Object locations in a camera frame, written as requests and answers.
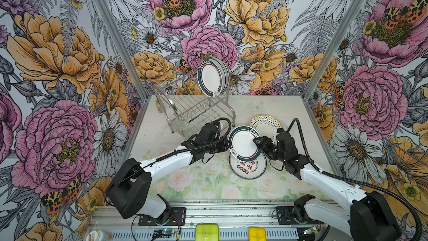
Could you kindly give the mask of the white plate grey swirl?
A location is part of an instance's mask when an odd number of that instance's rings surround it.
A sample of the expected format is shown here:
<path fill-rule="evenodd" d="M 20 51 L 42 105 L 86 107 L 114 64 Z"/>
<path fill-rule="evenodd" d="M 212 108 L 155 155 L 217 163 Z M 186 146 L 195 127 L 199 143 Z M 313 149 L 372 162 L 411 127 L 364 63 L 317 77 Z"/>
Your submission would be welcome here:
<path fill-rule="evenodd" d="M 208 58 L 198 68 L 197 80 L 202 92 L 217 97 L 226 89 L 227 76 L 224 63 L 218 58 Z"/>

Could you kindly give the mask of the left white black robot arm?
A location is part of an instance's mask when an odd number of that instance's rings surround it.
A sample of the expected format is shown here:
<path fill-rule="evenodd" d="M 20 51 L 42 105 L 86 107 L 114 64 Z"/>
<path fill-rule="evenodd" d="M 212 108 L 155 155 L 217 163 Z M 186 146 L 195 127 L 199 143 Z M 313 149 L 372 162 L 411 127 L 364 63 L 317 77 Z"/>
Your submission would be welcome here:
<path fill-rule="evenodd" d="M 150 187 L 170 173 L 226 152 L 231 143 L 228 135 L 233 128 L 228 118 L 206 123 L 200 132 L 192 135 L 171 152 L 138 162 L 126 160 L 106 189 L 106 201 L 114 206 L 122 218 L 135 215 L 148 218 L 156 224 L 166 224 L 172 218 L 172 207 L 161 195 L 150 195 Z"/>

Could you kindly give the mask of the silver metal dish rack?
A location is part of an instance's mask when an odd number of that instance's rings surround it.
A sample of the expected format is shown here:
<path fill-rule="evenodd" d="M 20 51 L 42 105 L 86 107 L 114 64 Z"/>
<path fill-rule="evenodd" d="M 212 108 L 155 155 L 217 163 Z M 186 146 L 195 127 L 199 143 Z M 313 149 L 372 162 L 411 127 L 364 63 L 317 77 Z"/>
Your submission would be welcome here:
<path fill-rule="evenodd" d="M 171 96 L 159 85 L 152 86 L 172 133 L 178 133 L 184 139 L 199 133 L 209 122 L 226 117 L 234 126 L 236 113 L 229 105 L 229 93 L 217 97 L 209 96 Z"/>

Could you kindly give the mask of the white plate red rim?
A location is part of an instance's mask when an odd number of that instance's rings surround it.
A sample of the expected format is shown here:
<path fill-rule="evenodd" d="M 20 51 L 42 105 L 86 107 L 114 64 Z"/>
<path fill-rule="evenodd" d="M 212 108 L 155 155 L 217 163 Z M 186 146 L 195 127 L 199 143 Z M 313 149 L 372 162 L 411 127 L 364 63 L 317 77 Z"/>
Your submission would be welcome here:
<path fill-rule="evenodd" d="M 250 162 L 256 160 L 260 151 L 254 142 L 259 138 L 259 133 L 250 126 L 238 126 L 229 134 L 228 141 L 231 143 L 230 154 L 239 161 Z"/>

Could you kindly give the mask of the white plate yellow rim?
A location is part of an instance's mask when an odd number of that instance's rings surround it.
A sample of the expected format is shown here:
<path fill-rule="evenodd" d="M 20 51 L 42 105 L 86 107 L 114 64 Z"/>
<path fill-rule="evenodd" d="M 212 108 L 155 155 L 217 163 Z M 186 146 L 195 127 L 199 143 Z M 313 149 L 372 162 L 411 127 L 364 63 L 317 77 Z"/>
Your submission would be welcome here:
<path fill-rule="evenodd" d="M 275 137 L 279 128 L 283 128 L 283 125 L 279 120 L 264 114 L 252 118 L 249 126 L 255 129 L 259 135 L 266 136 L 271 139 Z"/>

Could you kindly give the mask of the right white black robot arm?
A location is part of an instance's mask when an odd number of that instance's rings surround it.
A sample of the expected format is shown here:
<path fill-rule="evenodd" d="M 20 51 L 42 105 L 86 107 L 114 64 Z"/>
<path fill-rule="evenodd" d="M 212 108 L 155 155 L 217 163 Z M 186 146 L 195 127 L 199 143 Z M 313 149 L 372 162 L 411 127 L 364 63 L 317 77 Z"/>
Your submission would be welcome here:
<path fill-rule="evenodd" d="M 375 191 L 368 193 L 355 182 L 328 176 L 307 153 L 298 152 L 290 133 L 279 132 L 276 142 L 266 136 L 254 138 L 253 142 L 266 157 L 282 162 L 283 169 L 288 173 L 334 200 L 334 204 L 325 204 L 311 194 L 298 198 L 293 207 L 296 222 L 320 221 L 356 241 L 400 239 L 400 226 L 382 194 Z"/>

